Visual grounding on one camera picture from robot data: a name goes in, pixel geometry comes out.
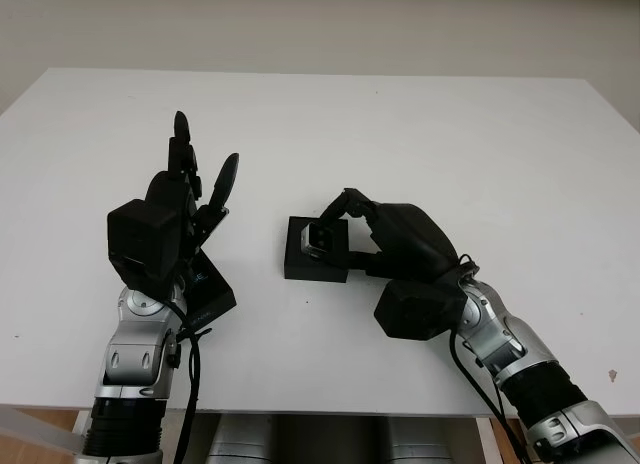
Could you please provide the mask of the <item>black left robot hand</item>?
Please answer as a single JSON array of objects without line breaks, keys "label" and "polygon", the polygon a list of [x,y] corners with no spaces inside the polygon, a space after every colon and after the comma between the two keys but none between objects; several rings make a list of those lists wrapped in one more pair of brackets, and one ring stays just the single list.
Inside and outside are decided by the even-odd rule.
[{"label": "black left robot hand", "polygon": [[175,269],[186,272],[202,245],[228,215],[227,200],[233,189],[239,155],[230,154],[215,181],[208,203],[198,206],[203,188],[186,115],[178,110],[169,139],[168,168],[154,176],[145,200],[174,211],[180,222]]}]

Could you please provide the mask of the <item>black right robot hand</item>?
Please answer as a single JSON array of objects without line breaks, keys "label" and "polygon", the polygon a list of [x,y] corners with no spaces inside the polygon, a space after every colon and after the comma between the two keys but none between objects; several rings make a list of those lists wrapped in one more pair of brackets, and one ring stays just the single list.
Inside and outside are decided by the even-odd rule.
[{"label": "black right robot hand", "polygon": [[361,270],[372,277],[423,283],[436,282],[461,265],[449,238],[413,204],[378,203],[355,188],[346,188],[324,210],[317,224],[327,229],[345,214],[366,221],[379,251],[347,251],[343,257],[329,258],[331,264]]}]

